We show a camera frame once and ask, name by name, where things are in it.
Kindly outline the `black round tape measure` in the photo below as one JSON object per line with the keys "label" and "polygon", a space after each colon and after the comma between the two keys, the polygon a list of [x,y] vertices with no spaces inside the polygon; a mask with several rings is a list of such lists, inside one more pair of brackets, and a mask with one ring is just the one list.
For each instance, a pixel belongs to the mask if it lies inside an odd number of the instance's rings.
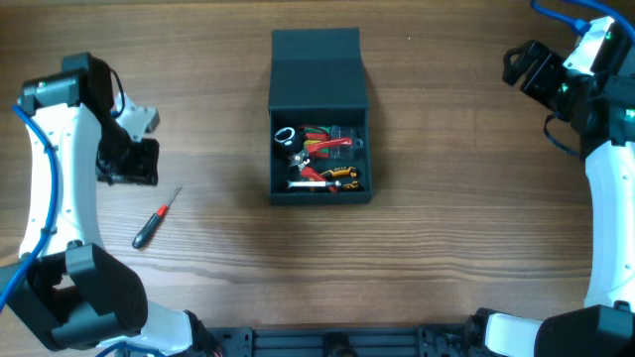
{"label": "black round tape measure", "polygon": [[297,153],[304,147],[304,133],[294,127],[283,127],[274,134],[274,142],[286,153]]}

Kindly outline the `clear case coloured screwdrivers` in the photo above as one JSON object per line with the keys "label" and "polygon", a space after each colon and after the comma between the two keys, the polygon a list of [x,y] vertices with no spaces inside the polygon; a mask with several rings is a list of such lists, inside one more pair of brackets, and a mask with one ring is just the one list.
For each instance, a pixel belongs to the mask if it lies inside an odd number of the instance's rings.
{"label": "clear case coloured screwdrivers", "polygon": [[353,160],[356,154],[363,149],[363,140],[357,130],[352,127],[332,126],[303,126],[304,146],[318,144],[329,140],[350,138],[351,145],[339,145],[323,148],[313,153],[313,157],[332,160]]}

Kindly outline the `orange black pliers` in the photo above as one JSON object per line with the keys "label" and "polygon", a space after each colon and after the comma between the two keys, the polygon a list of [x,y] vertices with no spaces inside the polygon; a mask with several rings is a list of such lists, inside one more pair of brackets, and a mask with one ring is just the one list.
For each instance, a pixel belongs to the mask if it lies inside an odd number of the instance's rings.
{"label": "orange black pliers", "polygon": [[338,167],[322,172],[320,176],[327,181],[334,181],[339,191],[361,190],[360,173],[356,167]]}

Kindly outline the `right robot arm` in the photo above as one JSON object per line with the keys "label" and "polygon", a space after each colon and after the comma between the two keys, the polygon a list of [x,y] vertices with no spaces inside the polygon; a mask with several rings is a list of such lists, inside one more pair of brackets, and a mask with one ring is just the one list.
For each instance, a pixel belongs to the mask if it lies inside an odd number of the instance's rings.
{"label": "right robot arm", "polygon": [[473,356],[631,356],[634,353],[634,28],[602,16],[569,19],[578,34],[563,58],[529,41],[503,58],[503,80],[571,125],[592,203],[589,286],[578,310],[545,320],[482,309],[464,328]]}

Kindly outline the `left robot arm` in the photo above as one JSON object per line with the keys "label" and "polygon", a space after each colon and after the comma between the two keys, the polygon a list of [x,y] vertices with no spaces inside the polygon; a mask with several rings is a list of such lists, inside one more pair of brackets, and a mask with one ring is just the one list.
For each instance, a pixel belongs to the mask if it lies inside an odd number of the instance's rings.
{"label": "left robot arm", "polygon": [[30,136],[31,197],[17,263],[1,270],[1,304],[49,350],[194,356],[213,345],[196,317],[148,300],[139,276],[104,248],[99,182],[154,185],[153,108],[89,53],[23,84],[16,114]]}

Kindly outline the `red handled cutters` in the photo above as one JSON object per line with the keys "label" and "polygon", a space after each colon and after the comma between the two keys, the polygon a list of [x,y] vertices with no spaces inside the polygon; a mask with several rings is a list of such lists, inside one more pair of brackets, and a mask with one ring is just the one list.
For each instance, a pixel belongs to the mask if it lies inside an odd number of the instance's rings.
{"label": "red handled cutters", "polygon": [[[315,171],[310,163],[312,161],[312,155],[319,152],[322,149],[329,149],[333,147],[339,146],[347,146],[351,147],[353,141],[350,137],[344,137],[339,139],[332,139],[328,141],[322,141],[315,144],[310,144],[305,146],[301,151],[293,154],[291,156],[291,167],[296,167],[299,172],[302,180],[297,181],[305,181],[305,180],[326,180],[322,178],[320,174]],[[338,193],[337,189],[328,188],[331,193]]]}

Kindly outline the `silver socket wrench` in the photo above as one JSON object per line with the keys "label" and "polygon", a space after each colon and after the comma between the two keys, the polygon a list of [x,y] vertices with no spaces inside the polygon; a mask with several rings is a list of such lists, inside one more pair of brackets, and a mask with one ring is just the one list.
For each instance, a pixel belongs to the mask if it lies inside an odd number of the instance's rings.
{"label": "silver socket wrench", "polygon": [[291,181],[287,182],[287,189],[291,188],[339,188],[341,187],[341,182],[336,181],[328,181],[328,180],[305,180],[305,181]]}

